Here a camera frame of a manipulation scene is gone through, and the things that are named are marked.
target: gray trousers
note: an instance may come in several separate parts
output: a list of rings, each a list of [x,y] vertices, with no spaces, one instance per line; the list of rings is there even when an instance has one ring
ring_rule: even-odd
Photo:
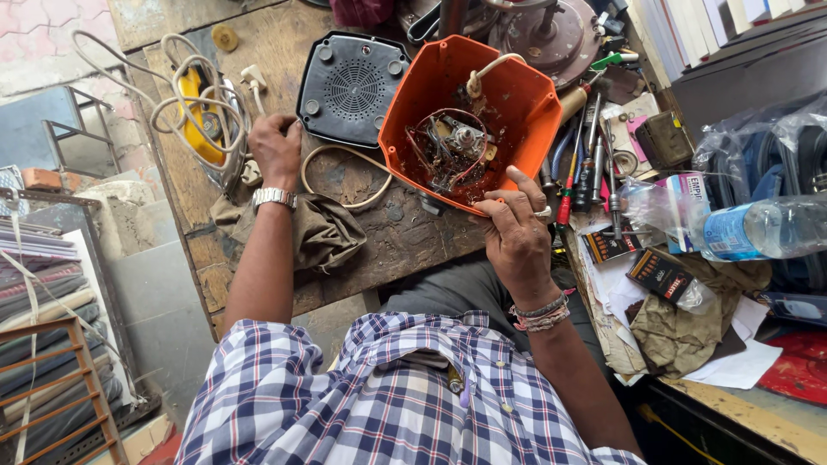
[[[380,311],[459,316],[469,310],[485,310],[490,316],[491,329],[514,341],[520,352],[530,352],[528,335],[512,325],[517,321],[509,314],[513,304],[511,295],[485,257],[485,251],[479,251],[409,276],[402,284],[402,290],[392,295]],[[568,308],[571,311],[569,319],[591,356],[604,375],[610,376],[579,292],[569,295]]]

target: blue and white plaid shirt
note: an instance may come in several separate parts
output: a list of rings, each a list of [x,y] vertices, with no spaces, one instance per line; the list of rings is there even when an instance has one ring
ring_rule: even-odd
[[[412,361],[431,351],[467,378],[466,408],[446,370]],[[175,462],[643,464],[589,450],[533,359],[488,329],[486,312],[367,314],[335,369],[322,363],[304,328],[237,322],[215,350]]]

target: product box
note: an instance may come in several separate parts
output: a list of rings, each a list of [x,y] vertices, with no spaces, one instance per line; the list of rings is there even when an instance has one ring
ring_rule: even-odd
[[[629,224],[628,219],[620,224],[620,229],[622,231],[632,231],[632,225]],[[614,234],[611,234],[611,232],[612,227],[609,226],[602,231],[593,232],[592,234],[586,234],[583,236],[583,239],[586,241],[587,245],[586,250],[589,251],[591,260],[594,263],[603,263],[604,261],[611,260],[616,256],[626,255],[627,253],[641,250],[640,241],[637,236],[624,235],[618,240],[614,238]]]
[[[695,277],[660,253],[647,248],[640,260],[626,273],[630,280],[676,304]]]
[[[655,182],[655,185],[669,189],[670,193],[680,192],[682,194],[689,194],[700,200],[708,201],[706,197],[704,176],[699,172],[672,175],[664,180]],[[686,219],[681,216],[681,212],[678,210],[677,201],[671,195],[670,199],[672,200],[672,211],[675,212],[675,224],[680,224],[684,227],[684,229],[689,228],[689,224],[686,223]],[[709,212],[710,208],[707,206],[704,213]],[[682,237],[667,236],[667,244],[669,245],[669,253],[671,254],[695,251],[688,234],[684,234]]]
[[[771,316],[827,328],[827,297],[823,295],[761,292],[756,299],[770,308]]]

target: ventilation grille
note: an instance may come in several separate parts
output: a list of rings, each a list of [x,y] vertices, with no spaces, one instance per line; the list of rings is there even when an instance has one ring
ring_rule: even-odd
[[[385,97],[385,77],[364,59],[336,64],[324,80],[325,106],[343,120],[365,119],[377,112]]]

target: red wire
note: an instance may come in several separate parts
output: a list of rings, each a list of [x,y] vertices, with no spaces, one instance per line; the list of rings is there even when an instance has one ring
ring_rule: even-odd
[[[484,145],[482,146],[482,155],[480,155],[480,158],[476,159],[474,164],[471,165],[471,168],[468,168],[467,170],[465,170],[464,173],[457,176],[451,182],[451,188],[453,188],[453,186],[457,185],[457,182],[459,182],[459,180],[461,180],[463,177],[465,177],[465,175],[467,175],[469,172],[471,172],[471,170],[473,170],[477,165],[479,165],[480,161],[482,161],[482,159],[485,157],[485,151],[488,150],[488,131],[486,131],[485,124],[482,123],[482,120],[480,120],[478,117],[476,117],[476,115],[474,113],[469,113],[469,112],[467,112],[465,110],[461,110],[459,108],[441,108],[441,109],[437,110],[436,112],[433,112],[433,113],[427,115],[425,118],[423,118],[423,120],[420,121],[419,124],[416,125],[414,130],[419,129],[420,126],[422,126],[427,120],[431,119],[431,117],[435,116],[437,113],[446,113],[446,112],[458,112],[458,113],[462,113],[464,115],[467,115],[467,116],[470,116],[470,117],[474,118],[474,120],[482,128],[482,140],[484,142]]]

